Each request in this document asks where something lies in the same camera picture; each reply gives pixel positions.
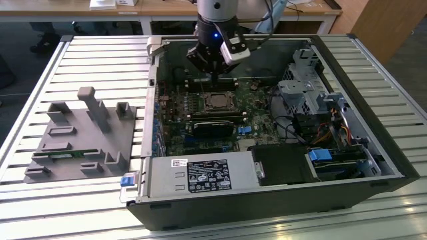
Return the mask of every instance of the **white label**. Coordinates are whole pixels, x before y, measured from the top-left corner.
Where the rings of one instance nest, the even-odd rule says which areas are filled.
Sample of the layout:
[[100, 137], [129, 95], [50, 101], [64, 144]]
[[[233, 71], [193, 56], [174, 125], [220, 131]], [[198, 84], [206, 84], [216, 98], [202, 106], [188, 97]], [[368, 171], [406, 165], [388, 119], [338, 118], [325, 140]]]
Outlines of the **white label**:
[[64, 154], [64, 155], [53, 155], [49, 157], [50, 159], [70, 159], [73, 156], [70, 154]]
[[137, 15], [138, 13], [133, 12], [133, 11], [120, 11], [118, 14], [120, 15]]
[[188, 159], [172, 159], [172, 168], [186, 167]]
[[230, 44], [238, 44], [240, 43], [240, 39], [237, 37], [229, 39]]

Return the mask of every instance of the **barcode sticker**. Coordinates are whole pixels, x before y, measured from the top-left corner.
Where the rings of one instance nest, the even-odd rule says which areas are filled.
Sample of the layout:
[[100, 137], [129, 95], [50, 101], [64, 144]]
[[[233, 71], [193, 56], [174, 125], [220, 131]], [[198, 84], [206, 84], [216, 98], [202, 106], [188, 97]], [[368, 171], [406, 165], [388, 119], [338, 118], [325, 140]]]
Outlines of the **barcode sticker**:
[[172, 159], [172, 168], [186, 167], [188, 159]]

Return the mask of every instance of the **red wire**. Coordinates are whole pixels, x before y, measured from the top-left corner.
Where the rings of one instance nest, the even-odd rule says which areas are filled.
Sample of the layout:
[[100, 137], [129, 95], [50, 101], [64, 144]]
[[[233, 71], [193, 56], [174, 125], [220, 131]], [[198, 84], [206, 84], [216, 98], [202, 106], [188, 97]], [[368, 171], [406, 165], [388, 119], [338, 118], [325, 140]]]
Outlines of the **red wire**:
[[320, 126], [318, 126], [318, 129], [317, 129], [317, 138], [320, 136], [320, 129], [321, 129], [321, 126], [326, 125], [326, 123], [321, 123]]

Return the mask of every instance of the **metal slatted table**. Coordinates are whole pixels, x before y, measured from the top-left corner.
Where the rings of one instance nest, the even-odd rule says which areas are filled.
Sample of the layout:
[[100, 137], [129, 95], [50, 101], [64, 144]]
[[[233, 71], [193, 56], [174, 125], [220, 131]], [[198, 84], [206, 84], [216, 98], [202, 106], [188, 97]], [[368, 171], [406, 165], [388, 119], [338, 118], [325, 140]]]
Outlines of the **metal slatted table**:
[[[24, 184], [46, 129], [49, 103], [84, 108], [92, 86], [105, 106], [137, 107], [130, 171], [140, 169], [149, 62], [145, 36], [74, 37], [61, 42], [0, 150], [0, 239], [420, 239], [427, 237], [427, 116], [361, 43], [321, 36], [421, 178], [350, 209], [177, 231], [150, 232], [125, 209], [120, 178]], [[338, 86], [325, 75], [336, 92]]]

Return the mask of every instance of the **metal bracket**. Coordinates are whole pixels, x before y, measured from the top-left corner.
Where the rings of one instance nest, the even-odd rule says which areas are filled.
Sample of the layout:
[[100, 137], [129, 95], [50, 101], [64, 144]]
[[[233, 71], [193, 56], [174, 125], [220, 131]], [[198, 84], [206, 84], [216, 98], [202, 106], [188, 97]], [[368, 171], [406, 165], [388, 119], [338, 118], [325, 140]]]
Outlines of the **metal bracket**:
[[161, 36], [152, 36], [148, 38], [146, 51], [148, 51], [148, 56], [150, 56], [150, 57], [153, 57], [154, 55], [157, 55], [158, 53], [161, 53], [164, 51]]

